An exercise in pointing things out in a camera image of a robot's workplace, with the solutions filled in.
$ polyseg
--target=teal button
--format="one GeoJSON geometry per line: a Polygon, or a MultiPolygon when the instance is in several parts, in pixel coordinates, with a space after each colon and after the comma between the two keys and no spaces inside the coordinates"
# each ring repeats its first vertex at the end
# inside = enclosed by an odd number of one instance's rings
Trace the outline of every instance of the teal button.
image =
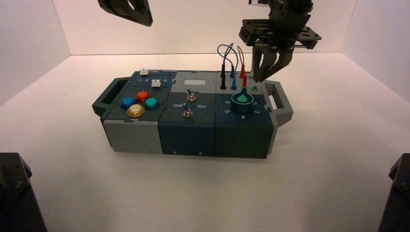
{"type": "Polygon", "coordinates": [[[148,110],[153,110],[159,106],[159,102],[155,98],[148,98],[147,100],[145,100],[144,106],[148,110]]]}

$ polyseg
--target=white table surface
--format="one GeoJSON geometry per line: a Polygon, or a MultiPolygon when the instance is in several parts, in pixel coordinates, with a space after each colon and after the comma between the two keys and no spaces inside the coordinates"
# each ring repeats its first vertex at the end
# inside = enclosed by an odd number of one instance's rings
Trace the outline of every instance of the white table surface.
{"type": "Polygon", "coordinates": [[[410,104],[339,53],[295,54],[272,80],[293,119],[268,159],[116,153],[91,105],[135,70],[218,70],[208,55],[71,56],[0,107],[49,231],[373,232],[410,150],[410,104]]]}

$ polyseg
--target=blue wire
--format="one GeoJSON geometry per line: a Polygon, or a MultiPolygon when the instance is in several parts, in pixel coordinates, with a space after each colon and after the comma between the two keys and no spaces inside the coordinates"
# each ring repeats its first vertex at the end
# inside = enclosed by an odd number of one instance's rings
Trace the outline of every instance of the blue wire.
{"type": "Polygon", "coordinates": [[[220,44],[220,45],[218,46],[218,48],[217,48],[217,52],[218,52],[218,54],[224,59],[224,60],[223,60],[223,63],[225,63],[225,59],[227,59],[227,60],[231,63],[231,66],[233,66],[234,64],[232,63],[232,61],[231,61],[229,58],[227,58],[227,56],[228,56],[228,54],[230,53],[231,50],[235,53],[236,65],[235,65],[235,71],[234,71],[234,73],[232,73],[232,74],[233,74],[233,77],[231,76],[231,77],[233,78],[231,89],[232,89],[232,90],[236,90],[236,77],[235,77],[235,76],[236,76],[236,70],[237,70],[238,64],[239,64],[239,59],[238,59],[238,54],[236,53],[235,49],[232,48],[233,45],[234,45],[233,43],[231,43],[230,45],[220,44]],[[226,49],[224,55],[222,55],[222,54],[219,52],[219,48],[220,48],[221,46],[227,47],[227,49],[226,49]]]}
{"type": "MultiPolygon", "coordinates": [[[[218,48],[217,48],[217,52],[218,52],[218,54],[219,54],[222,58],[227,59],[227,60],[231,63],[231,65],[233,66],[234,64],[232,63],[232,61],[231,61],[229,58],[225,57],[224,55],[222,55],[222,54],[219,52],[219,48],[220,48],[221,46],[224,46],[224,47],[229,48],[229,45],[220,44],[220,45],[218,46],[218,48]]],[[[231,50],[235,53],[235,56],[236,56],[236,65],[235,65],[235,72],[236,72],[236,69],[238,68],[238,63],[239,63],[238,54],[236,53],[235,49],[232,48],[231,50]]]]}

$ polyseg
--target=yellow button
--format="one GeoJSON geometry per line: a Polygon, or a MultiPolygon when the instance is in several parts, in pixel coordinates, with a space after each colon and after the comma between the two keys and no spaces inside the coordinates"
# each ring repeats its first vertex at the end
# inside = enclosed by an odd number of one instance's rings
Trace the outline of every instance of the yellow button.
{"type": "Polygon", "coordinates": [[[138,117],[145,113],[145,108],[141,105],[134,104],[127,110],[127,114],[130,117],[138,117]]]}

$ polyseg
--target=robotic arm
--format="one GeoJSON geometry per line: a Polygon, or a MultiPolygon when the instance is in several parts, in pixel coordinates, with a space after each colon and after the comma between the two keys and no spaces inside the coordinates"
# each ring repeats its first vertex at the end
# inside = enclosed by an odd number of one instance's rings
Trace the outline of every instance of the robotic arm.
{"type": "MultiPolygon", "coordinates": [[[[152,25],[148,0],[98,0],[98,3],[110,14],[148,27],[152,25]]],[[[269,19],[244,19],[239,37],[253,47],[254,80],[262,82],[291,62],[295,47],[313,49],[322,38],[306,27],[313,9],[312,0],[257,0],[257,3],[270,7],[269,19]]]]}

